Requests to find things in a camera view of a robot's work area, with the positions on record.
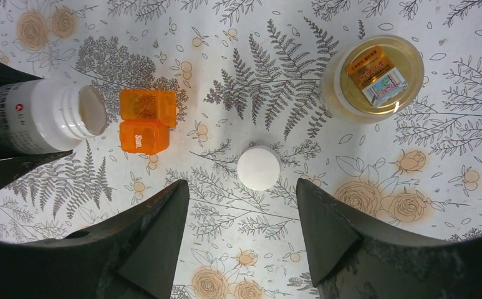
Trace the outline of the white bottle cap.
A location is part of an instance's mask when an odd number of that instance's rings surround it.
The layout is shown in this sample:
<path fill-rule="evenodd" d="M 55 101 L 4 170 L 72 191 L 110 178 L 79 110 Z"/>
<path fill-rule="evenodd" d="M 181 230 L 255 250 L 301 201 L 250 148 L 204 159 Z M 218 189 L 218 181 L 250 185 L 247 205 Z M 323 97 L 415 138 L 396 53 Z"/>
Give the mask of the white bottle cap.
<path fill-rule="evenodd" d="M 237 174 L 244 186 L 253 191 L 272 188 L 281 173 L 280 159 L 268 146 L 253 146 L 247 149 L 237 163 Z"/>

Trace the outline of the orange pill organizer box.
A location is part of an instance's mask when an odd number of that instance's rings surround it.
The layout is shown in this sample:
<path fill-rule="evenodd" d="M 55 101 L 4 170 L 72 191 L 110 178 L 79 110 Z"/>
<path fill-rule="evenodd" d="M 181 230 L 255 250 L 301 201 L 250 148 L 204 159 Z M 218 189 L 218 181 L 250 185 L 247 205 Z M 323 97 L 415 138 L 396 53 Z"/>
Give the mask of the orange pill organizer box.
<path fill-rule="evenodd" d="M 119 140 L 126 153 L 154 155 L 169 147 L 176 127 L 176 93 L 169 90 L 120 92 Z"/>

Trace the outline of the white blue pill bottle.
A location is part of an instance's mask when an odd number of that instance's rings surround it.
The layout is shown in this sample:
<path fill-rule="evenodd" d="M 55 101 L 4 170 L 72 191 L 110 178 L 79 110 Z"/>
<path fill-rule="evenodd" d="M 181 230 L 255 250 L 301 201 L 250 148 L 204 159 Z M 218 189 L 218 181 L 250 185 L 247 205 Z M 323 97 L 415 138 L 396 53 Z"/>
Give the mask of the white blue pill bottle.
<path fill-rule="evenodd" d="M 104 99 L 90 85 L 39 79 L 0 86 L 0 159 L 73 150 L 107 123 Z"/>

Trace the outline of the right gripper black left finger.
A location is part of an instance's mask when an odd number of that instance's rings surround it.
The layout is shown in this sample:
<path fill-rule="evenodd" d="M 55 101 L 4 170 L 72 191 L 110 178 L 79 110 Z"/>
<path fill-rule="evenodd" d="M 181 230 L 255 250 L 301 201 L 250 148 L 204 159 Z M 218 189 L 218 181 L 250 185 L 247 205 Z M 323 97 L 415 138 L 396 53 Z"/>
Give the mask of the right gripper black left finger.
<path fill-rule="evenodd" d="M 180 179 L 63 239 L 0 241 L 0 298 L 168 298 L 188 206 Z"/>

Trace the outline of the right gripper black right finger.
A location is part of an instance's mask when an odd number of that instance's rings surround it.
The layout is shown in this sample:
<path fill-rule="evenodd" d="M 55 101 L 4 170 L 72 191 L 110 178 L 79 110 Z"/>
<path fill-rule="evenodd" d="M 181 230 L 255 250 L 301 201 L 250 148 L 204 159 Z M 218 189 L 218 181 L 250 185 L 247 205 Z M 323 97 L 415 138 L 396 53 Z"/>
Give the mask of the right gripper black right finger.
<path fill-rule="evenodd" d="M 451 242 L 399 229 L 306 179 L 296 194 L 321 298 L 482 298 L 482 236 Z"/>

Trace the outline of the clear pill bottle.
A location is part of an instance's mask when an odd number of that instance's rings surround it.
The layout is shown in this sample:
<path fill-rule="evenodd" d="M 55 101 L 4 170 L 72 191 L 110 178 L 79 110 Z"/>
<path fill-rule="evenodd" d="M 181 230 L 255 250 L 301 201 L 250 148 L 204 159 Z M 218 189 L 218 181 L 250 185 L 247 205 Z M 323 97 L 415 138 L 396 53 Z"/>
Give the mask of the clear pill bottle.
<path fill-rule="evenodd" d="M 338 51 L 324 69 L 319 102 L 352 123 L 376 123 L 401 112 L 418 96 L 423 59 L 408 40 L 377 35 Z"/>

